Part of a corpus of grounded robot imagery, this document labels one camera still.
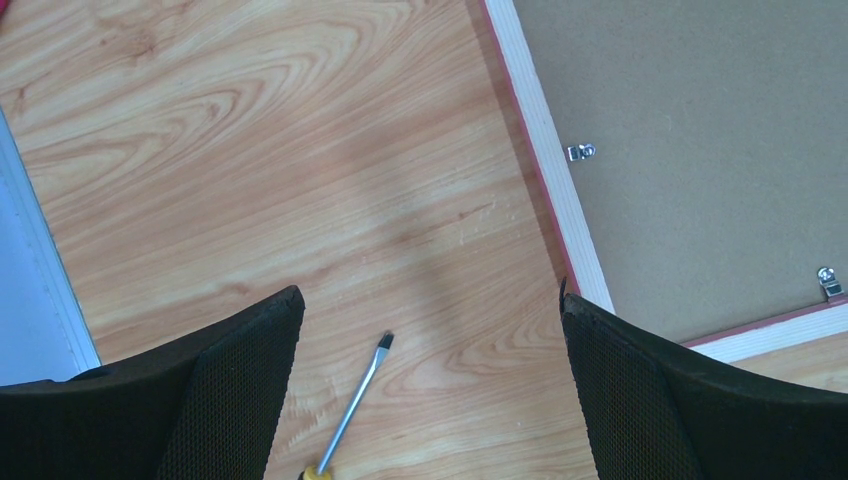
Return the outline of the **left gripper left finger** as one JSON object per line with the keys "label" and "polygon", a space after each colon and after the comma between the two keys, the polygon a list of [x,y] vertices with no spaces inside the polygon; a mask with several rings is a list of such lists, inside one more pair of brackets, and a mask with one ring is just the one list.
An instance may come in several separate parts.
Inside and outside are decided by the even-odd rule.
{"label": "left gripper left finger", "polygon": [[1,390],[5,479],[260,479],[305,302],[289,286],[81,373]]}

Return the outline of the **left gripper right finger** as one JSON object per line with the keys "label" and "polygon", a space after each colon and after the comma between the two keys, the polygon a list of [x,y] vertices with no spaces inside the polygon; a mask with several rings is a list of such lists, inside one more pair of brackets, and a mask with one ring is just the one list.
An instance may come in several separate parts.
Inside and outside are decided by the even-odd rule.
{"label": "left gripper right finger", "polygon": [[847,397],[752,373],[561,290],[559,313],[602,479],[843,479]]}

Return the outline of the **yellow black screwdriver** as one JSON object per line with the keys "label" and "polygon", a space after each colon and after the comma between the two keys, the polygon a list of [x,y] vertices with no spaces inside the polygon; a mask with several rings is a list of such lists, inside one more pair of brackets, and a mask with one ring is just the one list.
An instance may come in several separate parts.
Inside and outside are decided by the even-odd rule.
{"label": "yellow black screwdriver", "polygon": [[369,385],[375,377],[378,369],[384,363],[394,340],[394,333],[386,331],[378,342],[373,356],[365,369],[350,401],[342,414],[338,426],[331,437],[328,445],[316,465],[306,467],[298,476],[299,479],[331,479],[330,464],[340,446],[342,439],[365,396]]}

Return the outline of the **pink picture frame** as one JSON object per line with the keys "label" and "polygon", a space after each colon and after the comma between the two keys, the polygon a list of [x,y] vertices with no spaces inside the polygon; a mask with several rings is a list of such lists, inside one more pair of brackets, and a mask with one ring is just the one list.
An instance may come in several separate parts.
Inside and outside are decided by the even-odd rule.
{"label": "pink picture frame", "polygon": [[569,287],[725,362],[847,329],[843,1],[485,1]]}

